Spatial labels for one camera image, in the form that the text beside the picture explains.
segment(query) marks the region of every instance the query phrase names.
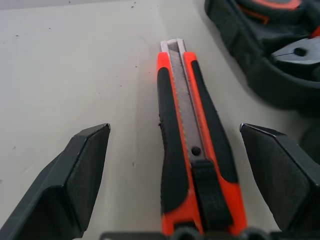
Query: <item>white surface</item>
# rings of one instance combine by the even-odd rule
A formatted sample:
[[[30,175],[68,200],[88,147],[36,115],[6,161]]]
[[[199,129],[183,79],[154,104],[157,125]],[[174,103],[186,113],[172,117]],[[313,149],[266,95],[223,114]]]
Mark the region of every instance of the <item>white surface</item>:
[[[276,229],[239,125],[273,128],[298,140],[311,120],[255,96],[203,0],[88,2],[0,3],[0,226],[74,134],[110,123],[101,187],[83,239],[161,229],[156,64],[160,41],[179,37],[197,54],[231,143],[249,224]]]

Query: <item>orange and black utility knife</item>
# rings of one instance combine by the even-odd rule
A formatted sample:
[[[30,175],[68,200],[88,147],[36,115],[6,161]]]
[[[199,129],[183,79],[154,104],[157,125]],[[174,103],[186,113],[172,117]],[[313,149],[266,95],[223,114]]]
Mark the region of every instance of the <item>orange and black utility knife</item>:
[[[162,231],[240,233],[247,226],[231,147],[200,71],[182,39],[161,42],[157,59],[164,145]]]

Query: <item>black rubber grip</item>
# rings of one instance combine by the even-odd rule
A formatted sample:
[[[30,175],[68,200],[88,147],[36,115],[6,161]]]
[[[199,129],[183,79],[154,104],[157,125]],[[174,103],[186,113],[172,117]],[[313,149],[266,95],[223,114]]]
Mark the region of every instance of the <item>black rubber grip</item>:
[[[234,158],[224,127],[204,83],[198,61],[192,61],[191,65],[221,176],[230,183],[237,183]]]
[[[211,160],[191,163],[199,212],[204,231],[223,231],[233,219],[222,193],[215,166]]]
[[[157,76],[160,127],[164,147],[161,179],[161,211],[171,212],[187,197],[189,183],[169,70]]]

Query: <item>orange trim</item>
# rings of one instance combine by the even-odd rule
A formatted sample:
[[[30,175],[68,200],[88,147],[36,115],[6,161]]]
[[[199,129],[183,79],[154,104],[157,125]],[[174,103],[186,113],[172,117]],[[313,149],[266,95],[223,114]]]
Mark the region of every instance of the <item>orange trim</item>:
[[[310,35],[311,39],[314,39],[316,37],[320,37],[320,26],[318,26]]]
[[[214,146],[212,144],[210,132],[208,129],[204,108],[200,98],[196,77],[192,68],[192,61],[197,61],[197,57],[193,52],[185,52],[183,57],[188,74],[188,80],[190,82],[192,100],[195,104],[195,114],[199,124],[204,151],[206,156],[214,163],[221,190],[232,215],[233,224],[229,226],[228,231],[231,234],[238,234],[247,227],[245,208],[241,196],[240,187],[239,184],[228,182],[221,176]]]
[[[186,141],[184,137],[185,135],[184,135],[183,125],[182,125],[182,120],[179,112],[178,98],[176,94],[176,85],[174,82],[170,58],[167,52],[160,52],[158,54],[157,69],[159,70],[161,68],[167,68],[170,74],[170,82],[171,82],[171,87],[173,92],[176,118],[178,121],[186,173],[187,173],[188,183],[189,183],[188,194],[184,202],[175,210],[162,215],[161,217],[162,233],[167,236],[172,235],[175,231],[175,224],[194,222],[199,232],[203,234],[204,230],[202,227],[201,218],[199,214],[194,182],[192,179],[191,166],[190,166],[190,161],[188,157],[188,150],[187,150]]]
[[[296,10],[301,5],[301,0],[291,0],[287,3],[271,2],[269,0],[253,0],[257,4],[264,5],[272,9]]]
[[[269,20],[270,20],[270,19],[269,19],[268,16],[262,15],[262,14],[260,14],[260,13],[256,13],[256,12],[254,12],[254,11],[251,11],[251,10],[249,10],[249,9],[241,6],[241,5],[238,5],[238,6],[239,6],[239,8],[241,9],[241,11],[244,12],[245,14],[248,14],[249,16],[252,16],[252,17],[254,17],[254,18],[256,18],[256,19],[262,20],[262,23],[263,23],[264,25],[267,25],[267,24],[269,23]]]

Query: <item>black tool bag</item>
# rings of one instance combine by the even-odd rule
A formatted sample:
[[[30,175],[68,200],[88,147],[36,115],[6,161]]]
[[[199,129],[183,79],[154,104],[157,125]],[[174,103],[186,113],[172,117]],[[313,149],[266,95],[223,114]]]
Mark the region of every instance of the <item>black tool bag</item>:
[[[271,12],[267,21],[248,14],[240,2],[244,0],[206,0],[205,11],[250,88],[279,108],[320,113],[320,66],[301,76],[277,66],[271,57],[286,45],[309,38],[320,26],[320,0],[302,1],[297,14],[283,20]]]

